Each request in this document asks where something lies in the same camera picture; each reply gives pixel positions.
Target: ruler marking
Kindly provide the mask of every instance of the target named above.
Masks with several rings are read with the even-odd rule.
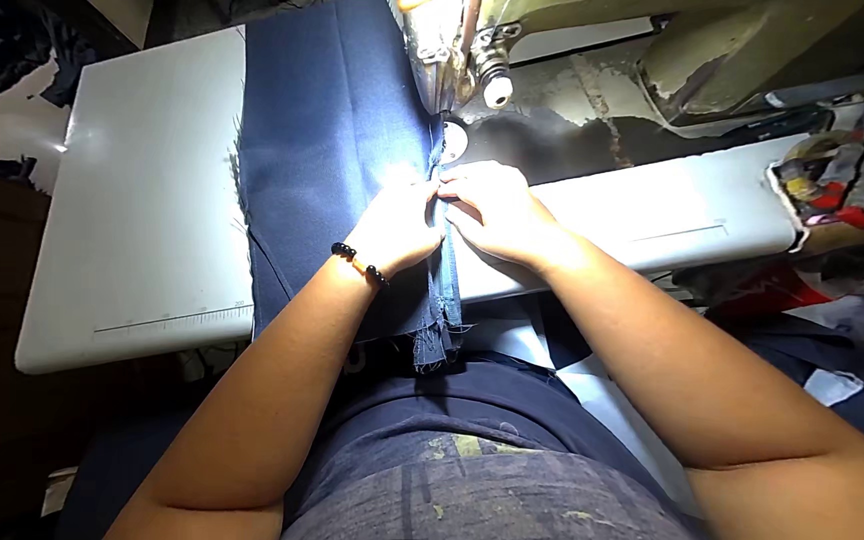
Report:
[[[236,305],[234,307],[227,307],[225,309],[215,309],[212,311],[203,311],[200,313],[193,313],[191,315],[179,315],[177,317],[167,317],[164,319],[156,319],[154,321],[146,321],[144,323],[133,323],[130,325],[117,325],[117,326],[104,327],[104,328],[99,328],[99,329],[93,330],[93,334],[101,334],[103,332],[112,332],[112,331],[116,331],[116,330],[128,331],[129,329],[132,329],[132,328],[144,327],[144,326],[149,326],[149,325],[158,325],[160,323],[162,324],[162,329],[165,330],[168,328],[168,323],[170,321],[179,321],[179,322],[184,323],[186,325],[192,324],[192,322],[195,319],[201,319],[203,321],[210,321],[210,320],[214,321],[220,317],[222,319],[225,319],[230,314],[230,312],[240,312],[241,313],[242,311],[250,311],[253,308],[253,306],[254,306],[254,304],[250,303],[247,305]]]

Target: fabric pile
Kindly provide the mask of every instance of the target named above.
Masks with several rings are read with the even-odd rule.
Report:
[[[383,186],[429,181],[442,149],[443,120],[426,113],[402,31],[383,0],[318,4],[246,25],[238,166],[253,333],[312,278]],[[444,210],[436,202],[433,222],[448,230],[441,249],[395,276],[356,337],[414,336],[419,372],[459,348]]]
[[[53,50],[58,73],[42,97],[65,107],[75,99],[82,68],[98,60],[95,50],[45,7],[0,0],[0,93],[48,63]]]

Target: hand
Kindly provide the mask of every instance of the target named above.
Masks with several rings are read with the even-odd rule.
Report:
[[[496,161],[459,165],[442,173],[439,197],[458,197],[445,218],[480,250],[542,274],[574,260],[582,240],[565,230],[532,195],[522,172]]]
[[[435,181],[424,181],[379,191],[344,241],[358,252],[355,258],[391,279],[431,255],[444,235],[426,225],[426,208],[438,186]]]

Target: forearm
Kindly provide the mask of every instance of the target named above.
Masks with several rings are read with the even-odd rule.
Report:
[[[150,497],[193,510],[256,509],[282,497],[375,294],[331,257],[186,423],[146,480]]]
[[[543,271],[609,374],[687,466],[821,456],[864,444],[724,331],[586,241]]]

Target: right hand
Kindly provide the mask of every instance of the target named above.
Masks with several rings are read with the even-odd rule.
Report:
[[[441,180],[438,197],[460,199],[445,218],[476,248],[539,274],[581,251],[581,239],[532,195],[519,169],[479,161],[449,169]]]

